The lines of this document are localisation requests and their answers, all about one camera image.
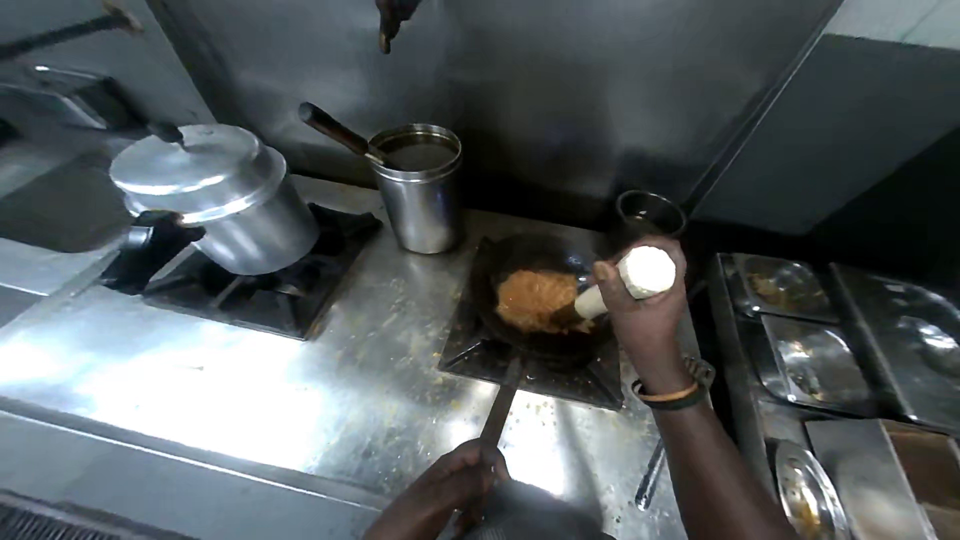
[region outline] black wristband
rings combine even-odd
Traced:
[[[640,380],[635,380],[634,383],[630,385],[630,389],[639,400],[647,404],[650,408],[657,410],[680,410],[694,406],[707,396],[709,388],[713,383],[715,371],[713,366],[698,358],[686,357],[684,358],[684,365],[687,371],[690,372],[690,376],[697,381],[697,389],[688,396],[669,402],[648,402],[643,399],[646,391],[643,389],[643,383],[640,382]]]

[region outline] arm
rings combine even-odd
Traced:
[[[634,300],[615,268],[601,261],[594,278],[610,311],[613,330],[649,394],[687,388],[676,341],[686,309],[686,260],[680,244],[647,236],[638,245],[663,249],[677,265],[669,290]],[[690,540],[796,540],[797,533],[774,504],[724,433],[706,402],[675,411],[654,412],[663,437],[677,504]]]

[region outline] stove burner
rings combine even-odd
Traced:
[[[465,289],[453,314],[453,325],[437,368],[500,384],[506,378],[511,355],[517,354],[522,355],[487,331]],[[526,359],[526,367],[526,377],[518,387],[520,390],[611,410],[623,406],[620,352],[615,340],[604,344],[597,351],[597,358],[582,369],[548,369],[532,358]]]
[[[306,339],[313,321],[366,242],[380,228],[370,213],[339,212],[310,204],[320,238],[313,250],[286,268],[238,276],[201,252],[147,284],[150,306],[171,309],[258,331]]]

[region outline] pressure cooker lid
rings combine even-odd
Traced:
[[[136,141],[113,161],[110,177],[131,193],[171,195],[222,182],[260,152],[256,135],[235,126],[183,126],[180,133],[182,145],[157,135]]]
[[[165,209],[181,213],[184,223],[208,221],[266,200],[286,174],[279,152],[243,128],[204,124],[155,133],[110,166],[132,212]]]

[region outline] pressure cooker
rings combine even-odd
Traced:
[[[110,179],[137,217],[103,284],[138,293],[189,242],[246,276],[275,272],[313,248],[320,229],[280,152],[235,126],[151,131],[110,165]]]

